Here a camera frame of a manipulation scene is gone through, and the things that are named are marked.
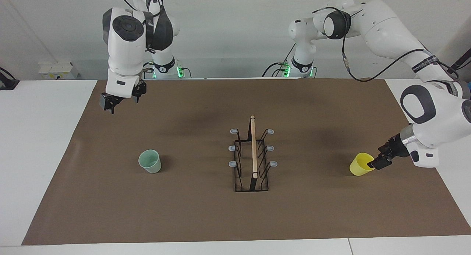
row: black metal rack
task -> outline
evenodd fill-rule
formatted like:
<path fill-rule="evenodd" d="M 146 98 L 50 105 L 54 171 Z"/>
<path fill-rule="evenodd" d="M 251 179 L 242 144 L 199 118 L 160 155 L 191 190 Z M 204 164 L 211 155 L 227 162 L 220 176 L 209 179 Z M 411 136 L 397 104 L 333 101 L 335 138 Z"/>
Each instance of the black metal rack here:
<path fill-rule="evenodd" d="M 249 131 L 247 139 L 240 139 L 239 129 L 231 129 L 230 131 L 232 134 L 237 134 L 237 140 L 234 141 L 234 145 L 229 146 L 229 151 L 234 152 L 234 160 L 229 162 L 229 166 L 234 168 L 234 191 L 235 192 L 259 192 L 259 191 L 268 191 L 269 190 L 269 181 L 268 181 L 268 172 L 271 167 L 278 166 L 276 161 L 268 161 L 266 158 L 266 153 L 269 151 L 273 151 L 273 146 L 265 145 L 265 138 L 268 134 L 273 134 L 274 131 L 272 129 L 265 129 L 264 133 L 262 134 L 260 139 L 256 139 L 257 145 L 257 162 L 258 168 L 256 172 L 252 172 L 250 176 L 250 183 L 249 186 L 244 186 L 247 184 L 249 179 L 244 177 L 244 174 L 248 174 L 247 172 L 242 172 L 242 144 L 244 143 L 252 143 L 252 136 L 251 136 L 251 124 L 249 122 Z"/>

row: white wall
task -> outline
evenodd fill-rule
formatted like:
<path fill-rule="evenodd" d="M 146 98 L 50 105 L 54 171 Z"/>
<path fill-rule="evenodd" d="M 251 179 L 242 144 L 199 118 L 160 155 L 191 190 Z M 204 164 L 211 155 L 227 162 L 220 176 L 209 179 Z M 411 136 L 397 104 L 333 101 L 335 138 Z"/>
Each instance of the white wall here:
<path fill-rule="evenodd" d="M 193 76 L 241 77 L 260 76 L 269 64 L 283 60 L 293 44 L 287 35 L 289 22 L 309 17 L 326 1 L 165 0 L 165 5 L 181 25 L 175 56 L 191 68 Z M 432 52 L 444 46 L 470 15 L 471 0 L 384 1 Z M 69 60 L 82 78 L 105 79 L 107 50 L 101 17 L 113 6 L 126 4 L 121 0 L 1 0 L 0 65 L 20 79 L 38 79 L 37 62 Z M 320 40 L 316 45 L 318 76 L 347 77 L 341 42 Z M 346 53 L 358 76 L 372 75 L 390 62 L 373 55 L 360 38 L 347 40 Z M 399 63 L 384 77 L 413 74 Z"/>

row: brown paper mat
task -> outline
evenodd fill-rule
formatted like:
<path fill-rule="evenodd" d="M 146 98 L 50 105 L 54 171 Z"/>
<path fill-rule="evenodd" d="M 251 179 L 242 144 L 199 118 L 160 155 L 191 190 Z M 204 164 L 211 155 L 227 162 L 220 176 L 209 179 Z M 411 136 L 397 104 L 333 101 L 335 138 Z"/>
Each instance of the brown paper mat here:
<path fill-rule="evenodd" d="M 112 116 L 99 81 L 23 245 L 466 235 L 436 169 L 409 158 L 362 177 L 358 152 L 407 125 L 382 80 L 148 81 Z M 266 144 L 270 190 L 235 193 L 231 128 L 249 116 Z M 157 150 L 162 170 L 139 167 Z"/>

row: plastic cup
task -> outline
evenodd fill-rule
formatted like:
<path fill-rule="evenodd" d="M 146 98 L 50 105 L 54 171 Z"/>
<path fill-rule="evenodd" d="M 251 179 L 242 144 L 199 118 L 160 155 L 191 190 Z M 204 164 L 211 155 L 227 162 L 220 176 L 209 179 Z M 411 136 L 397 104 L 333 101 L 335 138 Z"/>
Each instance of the plastic cup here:
<path fill-rule="evenodd" d="M 139 165 L 147 170 L 148 173 L 157 173 L 162 168 L 159 153 L 155 150 L 149 149 L 144 151 L 139 156 Z"/>
<path fill-rule="evenodd" d="M 359 153 L 357 156 L 355 156 L 352 163 L 350 164 L 350 172 L 355 176 L 367 174 L 374 169 L 370 168 L 367 163 L 373 161 L 374 159 L 375 158 L 373 158 L 370 154 Z"/>

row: light green cup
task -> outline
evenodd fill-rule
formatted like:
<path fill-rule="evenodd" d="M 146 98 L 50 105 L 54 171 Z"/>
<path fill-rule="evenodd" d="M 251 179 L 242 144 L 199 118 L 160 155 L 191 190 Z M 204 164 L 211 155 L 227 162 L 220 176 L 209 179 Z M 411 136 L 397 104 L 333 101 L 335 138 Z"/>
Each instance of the light green cup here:
<path fill-rule="evenodd" d="M 155 150 L 149 149 L 144 151 L 139 156 L 139 165 L 147 170 L 148 173 L 158 173 L 162 168 L 159 153 Z"/>

